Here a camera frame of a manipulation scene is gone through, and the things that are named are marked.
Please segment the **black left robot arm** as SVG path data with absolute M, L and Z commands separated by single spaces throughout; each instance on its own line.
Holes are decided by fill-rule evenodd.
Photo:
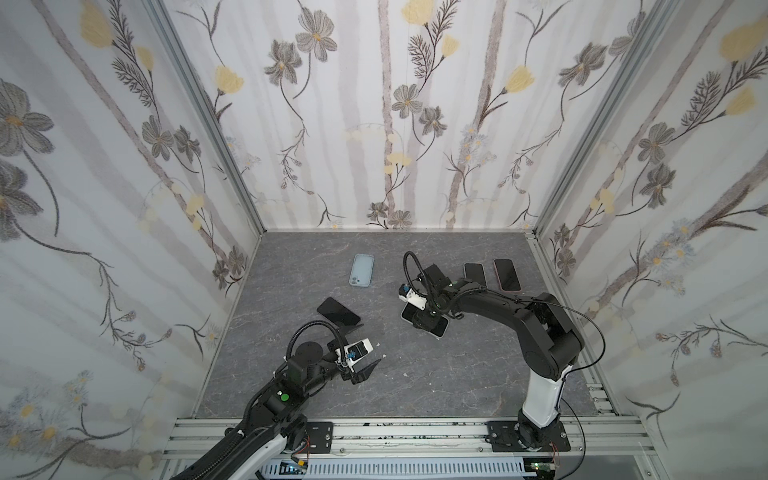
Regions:
M 284 362 L 246 403 L 240 421 L 175 477 L 255 479 L 256 472 L 278 454 L 309 447 L 305 403 L 334 378 L 360 384 L 378 365 L 362 364 L 374 346 L 367 338 L 349 341 L 346 334 L 355 329 L 328 320 L 299 327 L 290 338 Z

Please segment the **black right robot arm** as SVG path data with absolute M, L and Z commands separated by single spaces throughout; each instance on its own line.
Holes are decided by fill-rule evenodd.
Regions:
M 505 295 L 468 279 L 452 281 L 432 265 L 398 290 L 418 313 L 414 327 L 430 331 L 450 315 L 475 314 L 512 329 L 519 342 L 529 381 L 521 420 L 544 430 L 558 419 L 564 379 L 573 370 L 584 339 L 556 297 Z

